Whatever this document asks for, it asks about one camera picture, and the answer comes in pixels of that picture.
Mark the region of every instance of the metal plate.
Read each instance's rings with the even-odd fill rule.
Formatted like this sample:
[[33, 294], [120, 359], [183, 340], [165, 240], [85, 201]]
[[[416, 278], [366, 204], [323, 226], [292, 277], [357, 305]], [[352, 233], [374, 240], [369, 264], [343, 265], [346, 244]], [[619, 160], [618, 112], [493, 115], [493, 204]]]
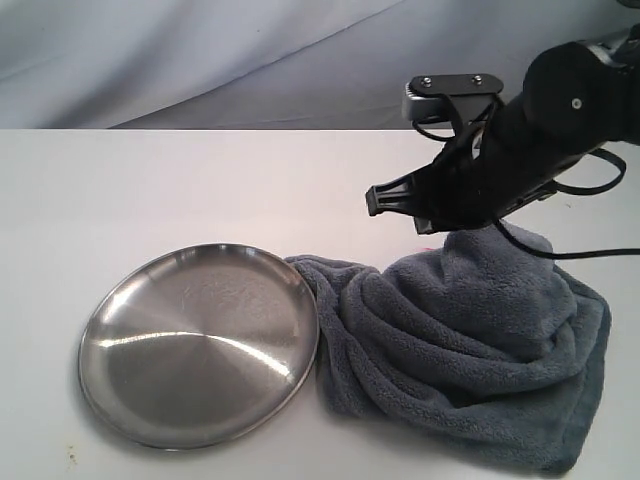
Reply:
[[165, 255], [123, 280], [93, 313], [79, 352], [92, 409], [130, 439], [164, 449], [252, 430], [306, 378], [315, 300], [281, 259], [242, 245]]

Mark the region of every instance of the table surface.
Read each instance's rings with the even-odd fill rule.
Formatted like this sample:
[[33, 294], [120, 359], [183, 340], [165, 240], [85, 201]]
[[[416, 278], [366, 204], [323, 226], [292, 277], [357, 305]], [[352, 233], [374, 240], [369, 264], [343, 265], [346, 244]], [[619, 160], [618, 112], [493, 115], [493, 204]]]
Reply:
[[[140, 447], [83, 403], [77, 346], [101, 298], [126, 274], [188, 245], [233, 242], [384, 268], [443, 236], [412, 220], [369, 218], [364, 192], [431, 161], [410, 131], [0, 131], [0, 372], [3, 478], [494, 479], [515, 474], [455, 458], [411, 432], [328, 414], [313, 376], [275, 418], [192, 452]], [[596, 198], [556, 195], [512, 217], [557, 251], [640, 246], [640, 148], [625, 181]], [[596, 185], [585, 159], [565, 182]], [[611, 305], [602, 404], [569, 478], [636, 478], [640, 258], [563, 262]]]

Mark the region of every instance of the crumpled cloth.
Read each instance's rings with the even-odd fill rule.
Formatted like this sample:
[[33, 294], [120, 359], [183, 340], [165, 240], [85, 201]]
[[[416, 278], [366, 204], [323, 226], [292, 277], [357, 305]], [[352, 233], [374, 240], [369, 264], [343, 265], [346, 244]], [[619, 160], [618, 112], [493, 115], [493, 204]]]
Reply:
[[[543, 237], [507, 226], [522, 242]], [[316, 295], [320, 390], [336, 413], [387, 417], [490, 463], [561, 474], [598, 408], [606, 301], [494, 228], [383, 273], [287, 259]]]

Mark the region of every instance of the fleece towel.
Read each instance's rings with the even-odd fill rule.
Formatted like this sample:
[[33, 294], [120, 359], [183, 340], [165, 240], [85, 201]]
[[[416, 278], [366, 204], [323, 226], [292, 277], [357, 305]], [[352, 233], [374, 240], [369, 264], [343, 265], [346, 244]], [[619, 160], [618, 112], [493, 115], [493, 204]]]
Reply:
[[561, 474], [575, 464], [600, 402], [611, 325], [591, 288], [494, 227], [453, 232], [442, 249], [383, 273], [287, 261], [316, 295], [320, 386], [334, 412], [384, 416], [503, 466]]

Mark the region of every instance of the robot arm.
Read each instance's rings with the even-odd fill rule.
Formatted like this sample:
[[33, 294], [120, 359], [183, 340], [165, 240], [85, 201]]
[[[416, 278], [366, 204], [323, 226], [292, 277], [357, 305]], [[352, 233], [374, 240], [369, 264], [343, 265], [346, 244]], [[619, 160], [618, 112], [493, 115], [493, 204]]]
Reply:
[[413, 216], [418, 233], [484, 227], [558, 191], [586, 194], [553, 179], [592, 152], [620, 168], [600, 191], [613, 187], [624, 162], [598, 148], [640, 145], [637, 66], [640, 25], [542, 53], [507, 105], [498, 96], [502, 82], [491, 75], [414, 78], [405, 116], [414, 126], [449, 121], [455, 136], [431, 164], [371, 187], [369, 214]]

